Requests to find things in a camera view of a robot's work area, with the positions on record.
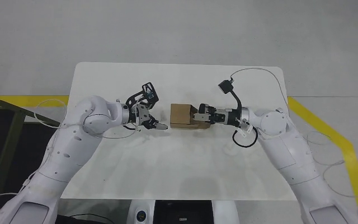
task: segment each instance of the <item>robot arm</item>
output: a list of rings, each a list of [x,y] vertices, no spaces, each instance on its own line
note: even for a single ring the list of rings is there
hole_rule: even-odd
[[[110,128],[134,123],[165,130],[149,113],[159,100],[151,83],[126,104],[99,96],[79,102],[54,133],[31,181],[0,210],[0,224],[55,223],[59,199],[71,178],[87,163]]]
[[[230,85],[230,81],[224,81],[219,87],[235,97]],[[240,132],[244,137],[254,129],[267,157],[294,192],[305,224],[358,223],[357,214],[348,211],[332,194],[315,166],[310,147],[289,116],[281,109],[254,113],[250,108],[241,107],[238,97],[235,99],[237,109],[216,109],[201,104],[194,119],[235,126],[234,135]]]

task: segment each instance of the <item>yellow tape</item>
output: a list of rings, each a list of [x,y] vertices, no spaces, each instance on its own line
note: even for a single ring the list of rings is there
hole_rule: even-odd
[[[20,107],[36,107],[39,103],[49,100],[49,99],[57,99],[64,102],[66,105],[68,103],[69,96],[0,96],[0,100],[6,101],[10,104],[14,104]],[[40,106],[42,107],[50,107],[50,106],[63,106],[60,102],[51,100],[48,102],[44,102]]]
[[[346,162],[346,169],[351,180],[353,193],[358,195],[358,160],[355,155],[353,144],[344,136],[339,134],[339,132],[331,128],[319,117],[314,115],[311,111],[297,102],[294,98],[288,97],[288,100],[289,107],[293,112],[295,112],[318,132],[328,135],[332,142],[341,149],[343,159]]]
[[[58,99],[67,104],[68,98],[69,96],[0,96],[0,100],[21,107],[35,107],[40,102],[48,99]],[[344,136],[339,134],[339,132],[331,128],[319,117],[314,115],[307,108],[297,102],[294,98],[288,97],[288,100],[289,107],[293,112],[295,112],[317,131],[330,136],[332,142],[341,149],[343,159],[346,162],[346,168],[351,181],[353,192],[355,195],[358,195],[358,160],[355,155],[353,144]],[[41,106],[62,106],[62,104],[57,101],[49,101],[43,103]]]

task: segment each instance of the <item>concrete floor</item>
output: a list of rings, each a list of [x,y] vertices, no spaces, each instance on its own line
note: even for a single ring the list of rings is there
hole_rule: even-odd
[[[355,0],[2,1],[0,95],[68,95],[82,61],[278,66],[288,95],[357,146],[357,10]],[[334,147],[312,150],[323,162],[341,158]],[[330,184],[352,194],[344,165],[330,172]],[[63,203],[66,213],[107,202]],[[242,223],[300,223],[296,202],[239,203]]]

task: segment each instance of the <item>white table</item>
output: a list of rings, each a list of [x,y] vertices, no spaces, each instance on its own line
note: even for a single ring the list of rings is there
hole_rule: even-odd
[[[123,102],[152,82],[159,102],[154,117],[169,125],[170,104],[207,103],[235,108],[231,95],[218,84],[242,66],[184,64],[80,63],[74,73],[69,112],[89,95]],[[284,76],[276,74],[284,94]],[[236,74],[234,91],[243,106],[288,110],[279,86],[265,71]],[[213,125],[206,130],[146,130],[125,139],[104,139],[90,161],[71,180],[62,198],[81,199],[225,199],[295,200],[291,189],[257,143],[236,146],[233,127]],[[130,131],[113,128],[107,136]]]

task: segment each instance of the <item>white cable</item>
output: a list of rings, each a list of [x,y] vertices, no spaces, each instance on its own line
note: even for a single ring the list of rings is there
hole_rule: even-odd
[[[232,73],[230,78],[232,80],[234,80],[232,77],[234,74],[238,73],[238,72],[241,72],[241,71],[245,71],[245,70],[263,70],[263,71],[266,71],[266,72],[269,72],[271,75],[273,75],[273,77],[276,79],[277,81],[277,84],[279,84],[279,88],[280,88],[280,91],[281,91],[281,94],[282,94],[282,97],[284,98],[284,101],[286,103],[286,106],[289,107],[289,103],[287,102],[287,98],[285,97],[284,95],[284,92],[282,90],[282,87],[281,87],[281,84],[280,84],[280,81],[279,79],[275,76],[275,74],[273,74],[271,71],[267,70],[267,69],[264,69],[264,68],[258,68],[258,67],[252,67],[252,68],[243,68],[243,69],[240,69],[240,70],[237,70],[236,72]]]
[[[106,136],[102,136],[103,138],[107,138],[107,139],[121,139],[121,138],[128,138],[128,137],[130,137],[130,136],[132,136],[135,132],[137,132],[137,131],[140,131],[140,129],[138,128],[138,125],[139,125],[139,119],[138,119],[138,121],[137,121],[137,118],[136,118],[136,110],[137,110],[137,104],[138,104],[138,101],[140,100],[140,98],[139,99],[137,99],[137,101],[135,102],[135,111],[134,111],[134,114],[135,114],[135,124],[133,124],[134,125],[134,127],[135,127],[135,129],[133,130],[133,132],[130,134],[130,135],[128,135],[128,136],[124,136],[124,137],[106,137]]]
[[[284,98],[284,101],[285,101],[285,103],[286,103],[286,106],[289,108],[287,99],[286,99],[286,97],[285,97],[285,95],[284,95],[284,93],[283,93],[283,91],[282,91],[282,87],[281,87],[280,81],[279,81],[279,79],[275,76],[275,74],[273,74],[271,71],[269,71],[269,70],[267,70],[267,69],[264,69],[264,68],[258,68],[258,67],[243,68],[243,69],[237,70],[237,71],[235,71],[234,73],[232,73],[231,76],[230,76],[230,78],[231,78],[232,80],[234,80],[234,79],[232,78],[232,76],[233,76],[234,74],[236,74],[236,73],[238,73],[238,72],[241,72],[241,71],[245,71],[245,70],[251,70],[251,69],[263,70],[263,71],[266,71],[266,72],[270,73],[271,75],[273,75],[273,77],[274,77],[274,78],[276,79],[276,81],[277,81],[277,84],[279,84],[280,91],[281,91],[281,95],[282,95],[282,97]],[[311,132],[309,132],[309,133],[313,133],[313,132],[322,134],[322,135],[326,136],[326,137],[331,141],[330,136],[328,136],[328,135],[326,135],[326,134],[323,134],[323,133],[321,133],[321,132],[311,131]],[[310,140],[308,139],[308,134],[307,134],[306,138],[304,138],[304,139],[307,141],[307,144],[308,144],[308,145],[309,145],[309,143],[317,144],[317,145],[320,145],[320,146],[326,145],[326,144],[321,144],[321,143],[317,143],[317,142],[312,142],[312,141],[310,141]],[[342,193],[337,192],[336,190],[334,190],[334,189],[329,185],[329,183],[328,183],[327,180],[326,180],[326,177],[324,176],[324,175],[326,174],[326,172],[327,172],[330,168],[332,168],[332,167],[334,167],[334,166],[338,166],[338,165],[340,165],[340,164],[344,164],[344,163],[345,163],[344,160],[339,160],[338,162],[335,162],[335,163],[333,163],[333,164],[323,164],[323,163],[321,163],[321,162],[318,162],[318,161],[314,158],[313,154],[312,154],[312,157],[313,157],[313,160],[314,160],[316,163],[318,163],[318,164],[320,164],[320,165],[323,165],[323,166],[328,166],[328,167],[324,170],[322,176],[323,176],[323,180],[325,180],[325,182],[327,183],[328,187],[329,187],[333,192],[335,192],[336,194],[339,194],[339,195],[341,195],[341,196],[343,196],[343,197],[348,197],[348,198],[357,198],[357,197],[358,197],[358,196],[355,196],[355,195],[346,195],[346,194],[342,194]]]
[[[328,136],[328,135],[326,135],[326,134],[323,134],[323,133],[321,133],[321,132],[317,132],[317,131],[312,130],[312,131],[310,131],[309,133],[307,133],[306,138],[304,138],[304,139],[307,141],[307,144],[308,144],[308,145],[309,145],[309,143],[317,144],[317,145],[319,145],[319,146],[326,146],[326,145],[329,144],[329,143],[323,144],[323,143],[317,143],[317,142],[312,142],[312,141],[310,141],[310,140],[308,139],[308,136],[309,136],[310,133],[319,133],[319,134],[321,134],[321,135],[327,137],[330,141],[332,140],[332,138],[331,138],[330,136]],[[357,198],[357,197],[358,197],[358,196],[355,196],[355,195],[342,194],[342,193],[340,193],[340,192],[334,190],[334,189],[329,185],[329,183],[328,183],[327,180],[326,180],[326,177],[324,176],[324,175],[326,174],[326,172],[327,172],[330,168],[332,168],[332,167],[334,167],[334,166],[338,166],[338,165],[340,165],[340,164],[344,164],[344,163],[345,163],[344,160],[339,160],[338,162],[335,162],[335,163],[333,163],[333,164],[324,164],[324,163],[318,162],[318,161],[314,158],[313,154],[312,154],[312,157],[313,157],[313,160],[314,160],[316,163],[318,163],[318,164],[320,164],[320,165],[323,165],[323,166],[328,166],[328,167],[324,170],[324,172],[323,172],[323,174],[322,174],[322,177],[323,177],[323,180],[324,180],[324,181],[326,182],[326,184],[328,185],[328,187],[329,187],[333,192],[335,192],[336,194],[338,194],[338,195],[340,195],[340,196],[347,197],[347,198]]]
[[[0,194],[0,196],[3,196],[3,195],[17,195],[17,193],[3,193],[3,194]]]
[[[39,104],[35,107],[35,110],[37,110],[37,109],[39,108],[39,106],[40,106],[41,104],[43,104],[44,102],[48,102],[48,101],[51,101],[51,100],[55,100],[55,101],[57,101],[57,102],[60,102],[60,103],[63,105],[63,107],[65,108],[65,115],[63,116],[63,119],[62,119],[62,121],[61,121],[61,123],[60,123],[60,126],[56,127],[56,126],[51,126],[51,125],[48,125],[48,124],[44,123],[42,120],[40,120],[39,118],[37,118],[35,112],[34,112],[34,117],[35,117],[35,119],[36,119],[39,123],[41,123],[41,124],[44,125],[44,126],[47,126],[47,127],[49,127],[49,128],[60,129],[60,128],[62,128],[62,127],[61,127],[61,124],[62,124],[63,120],[65,119],[65,117],[66,117],[66,115],[67,115],[67,106],[66,106],[66,104],[65,104],[63,101],[58,100],[58,99],[48,99],[48,100],[44,100],[44,101],[42,101],[41,103],[39,103]]]
[[[92,130],[91,128],[89,128],[89,127],[87,127],[87,126],[85,126],[85,125],[83,125],[83,124],[67,124],[66,126],[62,126],[62,123],[63,123],[63,121],[64,121],[64,119],[65,119],[65,117],[66,117],[66,115],[67,115],[67,106],[66,106],[66,104],[65,104],[63,101],[61,101],[61,100],[58,100],[58,99],[48,99],[48,100],[44,100],[44,101],[42,101],[41,103],[39,103],[39,104],[35,107],[35,110],[37,110],[38,107],[39,107],[41,104],[43,104],[43,103],[45,103],[45,102],[48,102],[48,101],[51,101],[51,100],[58,101],[58,102],[60,102],[60,103],[63,105],[63,107],[65,108],[64,118],[62,119],[60,125],[59,125],[58,127],[56,127],[56,126],[48,125],[48,124],[44,123],[43,121],[41,121],[39,118],[37,118],[36,113],[34,112],[34,117],[35,117],[35,119],[36,119],[40,124],[42,124],[42,125],[44,125],[44,126],[47,126],[47,127],[49,127],[49,128],[55,128],[55,129],[69,128],[69,127],[74,126],[74,125],[79,125],[79,126],[82,126],[82,127],[86,127],[86,128],[89,129],[89,130]],[[130,135],[128,135],[128,136],[117,137],[117,138],[105,137],[105,136],[101,136],[101,135],[98,135],[98,134],[93,134],[93,135],[91,135],[91,136],[94,136],[94,137],[96,137],[96,138],[101,138],[101,137],[103,137],[103,138],[107,138],[107,139],[120,139],[120,138],[127,138],[127,137],[129,137],[129,136],[132,136],[136,131],[137,131],[137,129],[134,130],[134,131],[132,132],[132,134],[130,134]],[[48,155],[47,155],[45,161],[42,163],[42,165],[41,165],[39,168],[37,168],[37,170],[35,170],[33,173],[31,173],[31,174],[29,175],[29,177],[23,182],[22,187],[21,187],[21,189],[19,190],[18,193],[20,193],[22,190],[24,190],[24,188],[30,183],[31,178],[35,175],[35,173],[36,173],[37,171],[39,171],[39,170],[42,168],[43,165],[46,164],[47,160],[49,159],[50,155],[51,155],[52,152],[53,152],[54,145],[55,145],[55,142],[56,142],[56,139],[57,139],[57,135],[58,135],[58,131],[55,132],[55,134],[54,134],[54,140],[53,140],[51,146],[48,147],[48,149],[49,149],[50,151],[48,152]]]

